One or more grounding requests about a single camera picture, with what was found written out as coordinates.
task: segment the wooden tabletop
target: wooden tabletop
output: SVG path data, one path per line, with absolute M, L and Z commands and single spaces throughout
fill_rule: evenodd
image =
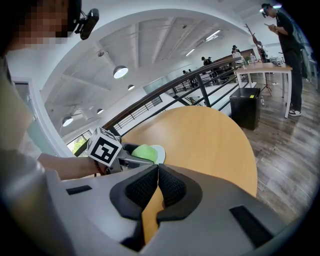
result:
M 228 116 L 206 106 L 183 106 L 141 123 L 122 138 L 134 144 L 161 145 L 165 164 L 223 178 L 252 196 L 257 193 L 257 167 L 251 145 Z M 157 232 L 156 215 L 163 209 L 157 188 L 142 213 L 146 243 Z
M 256 71 L 256 72 L 264 72 L 264 71 L 269 71 L 270 69 L 274 71 L 290 71 L 292 70 L 292 67 L 286 64 L 282 64 L 281 66 L 277 66 L 271 62 L 268 63 L 262 63 L 260 62 L 255 62 L 254 64 L 249 64 L 244 67 L 240 67 L 237 69 L 235 72 L 239 71 L 242 73 L 249 72 L 249 71 Z

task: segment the green ball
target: green ball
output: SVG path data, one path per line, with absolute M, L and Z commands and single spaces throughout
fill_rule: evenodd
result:
M 154 163 L 157 160 L 157 151 L 147 144 L 138 146 L 131 155 L 138 158 L 148 159 Z

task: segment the wooden floor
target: wooden floor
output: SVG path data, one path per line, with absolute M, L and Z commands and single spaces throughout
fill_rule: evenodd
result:
M 267 74 L 281 83 L 281 74 Z M 252 75 L 262 88 L 262 74 Z M 308 209 L 318 190 L 320 175 L 320 94 L 303 80 L 302 116 L 286 119 L 282 85 L 271 85 L 261 95 L 260 121 L 254 130 L 243 129 L 252 146 L 257 172 L 257 198 L 273 208 L 286 223 Z

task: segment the desk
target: desk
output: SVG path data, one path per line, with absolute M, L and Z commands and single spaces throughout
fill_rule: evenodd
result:
M 265 77 L 265 73 L 282 73 L 282 98 L 285 97 L 285 74 L 288 75 L 288 98 L 287 98 L 287 105 L 284 117 L 288 118 L 289 109 L 290 109 L 290 102 L 291 102 L 291 86 L 292 86 L 292 79 L 291 79 L 291 70 L 292 67 L 283 64 L 281 66 L 274 65 L 273 63 L 262 63 L 256 62 L 255 64 L 249 64 L 246 68 L 239 68 L 235 71 L 236 77 L 238 81 L 241 81 L 240 75 L 248 74 L 249 84 L 252 87 L 252 81 L 249 74 L 252 73 L 263 73 Z
M 206 106 L 183 106 L 162 112 L 125 136 L 125 143 L 161 145 L 165 164 L 223 178 L 256 196 L 257 167 L 251 145 L 241 128 L 228 116 Z M 142 213 L 146 243 L 157 232 L 162 193 L 155 191 Z

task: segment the black foam pad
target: black foam pad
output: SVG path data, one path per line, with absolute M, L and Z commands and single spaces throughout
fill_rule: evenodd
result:
M 202 189 L 193 179 L 159 164 L 159 188 L 165 209 L 156 216 L 158 224 L 165 221 L 183 220 L 189 216 L 202 200 Z
M 122 217 L 138 221 L 157 187 L 158 166 L 154 164 L 114 185 L 110 200 Z

